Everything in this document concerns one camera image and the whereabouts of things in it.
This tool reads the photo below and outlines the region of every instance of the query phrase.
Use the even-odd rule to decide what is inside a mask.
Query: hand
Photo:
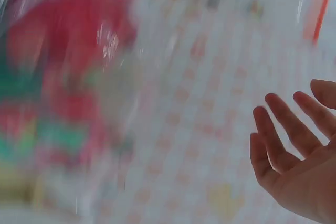
[[[313,80],[311,90],[320,103],[336,109],[336,83]],[[269,114],[257,107],[258,133],[250,136],[256,178],[284,208],[319,223],[336,223],[336,117],[302,92],[293,98],[330,142],[323,146],[280,97],[268,94],[267,104],[305,159],[301,161],[285,150]]]

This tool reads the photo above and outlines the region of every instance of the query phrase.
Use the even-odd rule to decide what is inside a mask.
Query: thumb
[[[312,80],[311,91],[324,106],[336,109],[336,83],[332,81]]]

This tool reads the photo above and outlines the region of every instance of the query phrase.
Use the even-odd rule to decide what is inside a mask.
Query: white surface
[[[57,216],[37,214],[23,208],[0,209],[0,222],[5,224],[69,224]]]

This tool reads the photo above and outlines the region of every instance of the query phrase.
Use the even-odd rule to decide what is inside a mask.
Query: finger
[[[257,133],[250,136],[250,158],[258,183],[271,195],[280,174],[272,169],[266,146]]]
[[[302,92],[296,92],[293,95],[294,100],[303,110],[303,112],[309,116],[316,127],[330,140],[336,134],[336,118],[335,116],[324,106],[320,105],[312,97]]]
[[[300,159],[286,151],[266,109],[256,107],[253,110],[253,115],[258,134],[262,136],[266,143],[267,153],[273,167],[280,173],[292,169],[300,162]]]
[[[265,101],[274,116],[283,126],[293,146],[308,157],[322,144],[318,138],[291,112],[283,100],[276,94],[268,94]]]
[[[336,83],[332,81],[312,80],[311,91],[324,106],[336,109]]]

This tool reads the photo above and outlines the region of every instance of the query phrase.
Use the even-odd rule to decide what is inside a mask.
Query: red stripe
[[[314,44],[317,43],[317,41],[319,39],[319,36],[320,36],[320,31],[321,31],[321,28],[322,28],[322,23],[323,23],[323,19],[324,19],[324,16],[325,16],[325,12],[327,10],[328,1],[329,0],[323,0],[323,3],[322,3],[321,11],[320,11],[320,14],[319,14],[319,17],[318,17],[318,20],[317,20],[317,24],[316,24],[316,28],[315,28],[314,36],[313,36],[313,43]]]

